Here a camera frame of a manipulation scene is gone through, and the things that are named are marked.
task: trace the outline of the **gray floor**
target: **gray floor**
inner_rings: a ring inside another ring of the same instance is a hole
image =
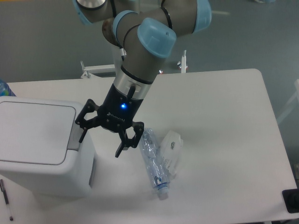
[[[209,29],[178,39],[163,70],[178,72],[176,62],[185,49],[189,72],[259,69],[277,113],[295,92],[293,83],[299,78],[299,1],[210,3],[214,11],[227,15],[213,14]],[[79,78],[80,60],[87,66],[113,63],[101,23],[83,26],[70,0],[0,2],[0,78]],[[299,107],[280,130],[291,163],[298,163]]]

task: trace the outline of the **light blue joint cover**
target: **light blue joint cover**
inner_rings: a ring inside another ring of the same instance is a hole
[[[81,22],[84,24],[84,25],[91,25],[92,22],[90,22],[85,16],[84,14],[81,12],[81,9],[80,7],[78,6],[78,3],[76,2],[76,0],[73,0],[73,4],[74,4],[74,7],[77,11],[77,14],[81,20]]]
[[[177,40],[177,35],[172,29],[152,18],[143,20],[137,35],[146,50],[159,58],[169,57]]]
[[[113,34],[114,36],[116,37],[116,40],[117,42],[120,44],[120,42],[118,41],[117,39],[117,35],[116,35],[116,31],[117,31],[117,25],[119,24],[119,22],[121,21],[121,19],[126,15],[126,14],[129,14],[129,13],[136,13],[138,14],[137,12],[134,12],[132,10],[125,10],[125,11],[122,11],[121,13],[119,13],[116,18],[114,19],[113,21],[113,25],[112,25],[112,30],[113,30]]]
[[[197,0],[197,19],[194,33],[207,28],[212,19],[212,10],[208,0]]]

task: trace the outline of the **black object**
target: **black object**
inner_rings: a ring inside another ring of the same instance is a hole
[[[111,7],[112,7],[113,17],[115,18],[117,16],[115,2],[114,2],[114,0],[110,0],[110,3],[111,3]]]
[[[120,136],[121,144],[115,153],[116,158],[129,147],[136,148],[144,131],[144,123],[133,121],[138,108],[143,102],[142,99],[132,98],[135,91],[136,87],[132,85],[128,94],[124,95],[112,84],[102,106],[96,105],[93,100],[89,99],[75,120],[75,123],[84,130],[79,142],[82,143],[88,129],[102,126],[113,133],[118,133]],[[84,119],[87,113],[94,111],[97,112],[97,116],[89,120]],[[131,139],[128,138],[126,131],[130,127],[133,127],[135,132],[134,137]]]
[[[170,15],[169,15],[167,9],[164,8],[163,6],[161,7],[161,9],[163,10],[163,12],[164,12],[164,14],[165,14],[165,16],[166,16],[166,19],[167,19],[167,22],[168,22],[168,27],[169,27],[170,29],[173,29],[173,28],[172,28],[171,18],[170,18]]]
[[[282,195],[288,212],[299,213],[299,189],[284,190]]]
[[[6,206],[8,207],[8,206],[9,206],[8,196],[7,196],[6,189],[5,189],[5,187],[4,187],[4,182],[3,182],[2,179],[0,180],[0,188],[1,188],[1,191],[2,191],[3,196],[4,196],[5,204],[6,204]],[[13,218],[13,216],[11,215],[11,211],[10,211],[10,208],[9,208],[9,207],[8,207],[8,210],[9,210],[9,212],[10,212],[10,214],[9,214],[9,215],[10,215],[10,216],[9,216],[9,220],[10,220],[10,221],[13,221],[14,218]]]

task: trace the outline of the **pen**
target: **pen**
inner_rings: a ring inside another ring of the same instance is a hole
[[[0,180],[0,188],[1,188],[1,191],[3,192],[3,196],[4,196],[4,200],[5,200],[5,204],[6,204],[8,213],[9,213],[9,220],[10,220],[10,221],[13,221],[13,220],[14,220],[14,218],[13,218],[13,214],[11,213],[11,210],[10,210],[10,206],[9,206],[9,201],[8,201],[8,197],[7,197],[6,189],[5,189],[5,187],[4,187],[4,182],[3,182],[2,179]]]

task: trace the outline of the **table surface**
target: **table surface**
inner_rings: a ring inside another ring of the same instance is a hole
[[[101,104],[113,78],[11,83],[19,97]],[[114,158],[117,134],[90,130],[99,155],[92,195],[39,195],[4,177],[16,223],[234,224],[298,218],[282,190],[296,188],[258,70],[160,75],[134,121],[181,134],[183,153],[168,198],[154,194],[139,149]],[[4,201],[2,224],[10,223]]]

